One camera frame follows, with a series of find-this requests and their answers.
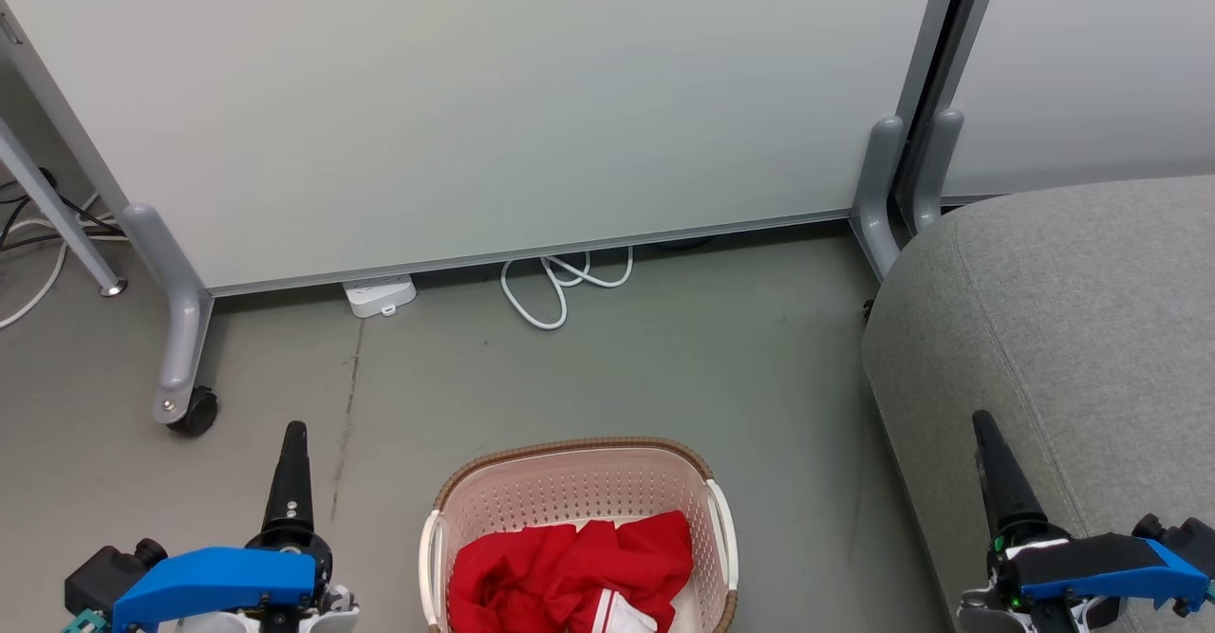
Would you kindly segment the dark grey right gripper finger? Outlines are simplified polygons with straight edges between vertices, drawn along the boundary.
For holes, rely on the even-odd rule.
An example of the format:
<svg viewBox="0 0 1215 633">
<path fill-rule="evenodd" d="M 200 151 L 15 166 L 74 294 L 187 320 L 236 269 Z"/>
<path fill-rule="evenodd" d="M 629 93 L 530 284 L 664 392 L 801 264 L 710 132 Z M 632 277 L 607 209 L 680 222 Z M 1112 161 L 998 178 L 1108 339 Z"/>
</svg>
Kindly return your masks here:
<svg viewBox="0 0 1215 633">
<path fill-rule="evenodd" d="M 1006 443 L 994 416 L 976 411 L 974 460 L 981 481 L 981 498 L 989 533 L 993 536 L 1036 536 L 1046 531 L 1047 518 L 1036 501 L 1015 451 Z"/>
</svg>

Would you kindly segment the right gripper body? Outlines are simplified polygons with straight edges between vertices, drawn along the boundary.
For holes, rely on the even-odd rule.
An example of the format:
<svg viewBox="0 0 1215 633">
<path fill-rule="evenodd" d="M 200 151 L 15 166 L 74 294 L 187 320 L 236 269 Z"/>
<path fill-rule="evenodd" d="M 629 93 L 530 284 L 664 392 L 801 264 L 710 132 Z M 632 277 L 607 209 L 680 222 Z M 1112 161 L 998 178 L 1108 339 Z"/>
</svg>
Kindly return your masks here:
<svg viewBox="0 0 1215 633">
<path fill-rule="evenodd" d="M 1016 552 L 1064 544 L 1073 537 L 1046 520 L 1021 519 L 1007 529 L 991 530 L 987 552 L 988 586 L 963 590 L 956 620 L 963 632 L 1094 632 L 1123 616 L 1118 598 L 1064 595 L 1036 604 L 1011 586 L 1000 583 L 1000 569 Z"/>
</svg>

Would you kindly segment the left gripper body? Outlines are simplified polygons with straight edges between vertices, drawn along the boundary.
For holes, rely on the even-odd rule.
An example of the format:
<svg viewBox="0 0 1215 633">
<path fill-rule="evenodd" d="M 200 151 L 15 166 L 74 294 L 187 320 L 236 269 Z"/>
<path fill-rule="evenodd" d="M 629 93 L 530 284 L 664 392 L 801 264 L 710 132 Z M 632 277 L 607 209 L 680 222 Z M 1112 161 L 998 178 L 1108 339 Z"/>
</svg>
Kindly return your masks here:
<svg viewBox="0 0 1215 633">
<path fill-rule="evenodd" d="M 354 590 L 330 582 L 333 559 L 328 543 L 311 531 L 264 531 L 248 549 L 299 552 L 316 563 L 311 600 L 299 607 L 230 607 L 179 620 L 182 632 L 354 632 L 361 614 Z"/>
</svg>

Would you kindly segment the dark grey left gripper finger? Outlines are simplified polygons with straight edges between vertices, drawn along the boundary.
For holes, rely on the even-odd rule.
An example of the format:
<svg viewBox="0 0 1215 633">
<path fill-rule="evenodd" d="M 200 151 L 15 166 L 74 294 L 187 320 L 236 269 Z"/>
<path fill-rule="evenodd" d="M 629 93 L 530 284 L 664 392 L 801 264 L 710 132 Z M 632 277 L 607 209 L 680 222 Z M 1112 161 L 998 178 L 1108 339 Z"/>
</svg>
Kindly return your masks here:
<svg viewBox="0 0 1215 633">
<path fill-rule="evenodd" d="M 301 420 L 288 422 L 271 480 L 262 530 L 313 531 L 313 509 L 307 425 Z"/>
</svg>

